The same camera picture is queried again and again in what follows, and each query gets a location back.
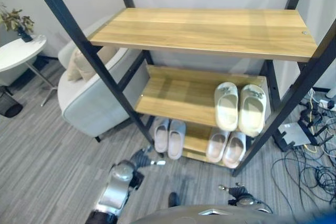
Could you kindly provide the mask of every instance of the table leg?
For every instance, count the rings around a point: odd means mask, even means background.
[[[53,85],[47,78],[45,78],[40,71],[38,71],[32,64],[25,62],[25,64],[31,69],[32,72],[34,72],[37,76],[39,76],[45,83],[47,83],[50,86],[50,90],[46,96],[46,98],[43,100],[41,107],[44,106],[44,104],[46,104],[46,102],[48,101],[48,99],[50,98],[51,94],[53,91],[57,90],[57,86]]]

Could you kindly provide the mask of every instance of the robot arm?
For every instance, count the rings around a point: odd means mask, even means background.
[[[150,160],[145,153],[145,149],[139,150],[133,154],[130,160],[123,160],[118,165],[111,167],[108,183],[86,224],[117,223],[130,192],[137,190],[144,179],[144,176],[137,170],[140,167],[165,164],[165,161]]]

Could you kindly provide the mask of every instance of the gray carpet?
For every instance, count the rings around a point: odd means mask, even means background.
[[[62,72],[57,61],[42,71],[53,83]],[[1,224],[84,223],[111,165],[147,145],[134,124],[110,130],[97,143],[61,118],[56,95],[40,107],[48,92],[44,87],[38,77],[24,87],[12,87],[14,98],[24,108],[13,119],[0,118]],[[218,184],[234,186],[236,182],[244,183],[276,214],[289,215],[289,207],[270,176],[273,161],[280,157],[283,153],[270,140],[237,178],[231,177],[229,169],[216,165],[184,157],[166,159],[165,167],[142,170],[145,180],[131,195],[119,223],[166,208],[172,191],[179,193],[185,205],[227,204],[229,196],[217,189]],[[326,158],[322,161],[330,165]],[[302,212],[298,187],[282,163],[275,167],[275,175],[294,211]],[[316,193],[326,197],[323,191]],[[312,197],[319,207],[328,206]],[[306,196],[303,202],[305,210],[315,209]]]

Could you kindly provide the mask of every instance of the slide sandal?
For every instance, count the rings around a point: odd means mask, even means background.
[[[265,123],[266,94],[261,87],[253,84],[243,87],[240,93],[239,129],[255,137]]]
[[[216,123],[223,131],[234,131],[238,125],[238,90],[232,82],[221,83],[215,90]]]
[[[217,163],[222,159],[229,134],[229,131],[222,131],[219,128],[212,129],[206,149],[206,157],[210,162]]]
[[[154,147],[157,152],[168,150],[169,118],[155,118]]]
[[[182,156],[186,125],[183,121],[172,120],[169,128],[168,157],[179,159]]]
[[[236,168],[246,152],[246,135],[239,131],[231,132],[224,150],[223,163],[228,168]]]

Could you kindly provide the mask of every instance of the cushion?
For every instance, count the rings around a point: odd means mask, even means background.
[[[78,48],[76,47],[75,50],[72,52],[71,57],[70,57],[70,61],[69,61],[69,65],[68,65],[68,69],[67,69],[67,76],[68,76],[68,81],[77,81],[80,78],[82,78],[82,76],[80,75],[80,72],[75,64],[75,56],[77,53]]]
[[[97,55],[105,65],[107,62],[109,62],[110,59],[113,58],[116,52],[117,48],[111,46],[105,46],[102,47],[97,52]],[[74,62],[84,81],[90,80],[96,74],[96,71],[93,69],[93,67],[88,62],[88,60],[85,58],[85,56],[82,54],[81,51],[79,50],[76,51]]]

